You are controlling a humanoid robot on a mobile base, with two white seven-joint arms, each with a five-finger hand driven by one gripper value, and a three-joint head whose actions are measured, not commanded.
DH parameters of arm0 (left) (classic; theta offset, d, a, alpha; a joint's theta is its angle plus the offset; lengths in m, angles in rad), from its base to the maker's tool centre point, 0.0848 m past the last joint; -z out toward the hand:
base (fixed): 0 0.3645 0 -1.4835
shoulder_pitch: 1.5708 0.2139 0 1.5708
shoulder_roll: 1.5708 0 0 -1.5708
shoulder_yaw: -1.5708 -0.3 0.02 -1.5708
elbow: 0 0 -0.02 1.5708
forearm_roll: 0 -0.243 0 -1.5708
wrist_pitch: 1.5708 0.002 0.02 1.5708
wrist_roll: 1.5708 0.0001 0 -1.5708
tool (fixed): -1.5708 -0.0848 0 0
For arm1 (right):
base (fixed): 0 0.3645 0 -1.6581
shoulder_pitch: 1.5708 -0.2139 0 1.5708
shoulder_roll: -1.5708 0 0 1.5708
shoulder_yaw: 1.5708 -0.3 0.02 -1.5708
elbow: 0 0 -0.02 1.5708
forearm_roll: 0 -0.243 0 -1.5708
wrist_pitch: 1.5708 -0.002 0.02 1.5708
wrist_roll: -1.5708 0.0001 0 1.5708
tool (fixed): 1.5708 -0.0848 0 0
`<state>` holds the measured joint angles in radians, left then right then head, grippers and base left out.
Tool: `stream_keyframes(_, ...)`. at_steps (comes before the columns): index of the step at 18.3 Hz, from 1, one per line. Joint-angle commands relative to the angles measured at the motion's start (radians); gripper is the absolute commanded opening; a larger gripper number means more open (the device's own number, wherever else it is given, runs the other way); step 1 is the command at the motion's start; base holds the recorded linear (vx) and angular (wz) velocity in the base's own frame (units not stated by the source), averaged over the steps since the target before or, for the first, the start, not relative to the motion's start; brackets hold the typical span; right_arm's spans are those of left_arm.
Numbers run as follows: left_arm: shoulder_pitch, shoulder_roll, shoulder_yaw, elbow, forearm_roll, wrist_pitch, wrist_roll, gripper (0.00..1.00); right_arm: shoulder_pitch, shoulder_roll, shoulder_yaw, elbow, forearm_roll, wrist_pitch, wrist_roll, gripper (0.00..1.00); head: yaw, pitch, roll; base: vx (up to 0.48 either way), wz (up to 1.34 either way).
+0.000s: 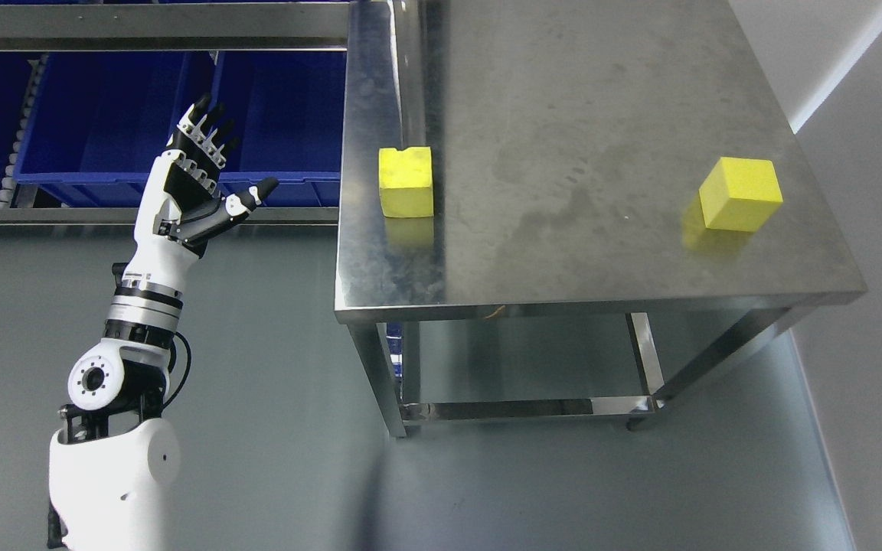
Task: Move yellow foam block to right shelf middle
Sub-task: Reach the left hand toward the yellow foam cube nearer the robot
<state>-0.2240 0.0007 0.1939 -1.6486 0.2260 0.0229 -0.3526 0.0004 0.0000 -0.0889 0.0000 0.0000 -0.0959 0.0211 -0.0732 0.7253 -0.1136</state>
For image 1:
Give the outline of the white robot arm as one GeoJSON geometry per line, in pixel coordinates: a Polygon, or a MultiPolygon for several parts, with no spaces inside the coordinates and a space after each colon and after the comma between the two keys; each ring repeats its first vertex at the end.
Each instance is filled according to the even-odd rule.
{"type": "Polygon", "coordinates": [[[47,547],[168,550],[181,446],[162,415],[187,268],[133,260],[103,335],[73,364],[49,444],[47,547]]]}

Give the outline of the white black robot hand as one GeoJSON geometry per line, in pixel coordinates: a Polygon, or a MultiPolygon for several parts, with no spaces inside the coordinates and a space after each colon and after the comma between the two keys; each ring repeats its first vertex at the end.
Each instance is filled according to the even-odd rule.
{"type": "Polygon", "coordinates": [[[181,293],[209,241],[248,219],[279,188],[274,177],[230,194],[218,188],[237,142],[234,122],[221,121],[223,112],[223,104],[206,93],[175,123],[142,192],[133,230],[136,251],[120,285],[181,293]]]}

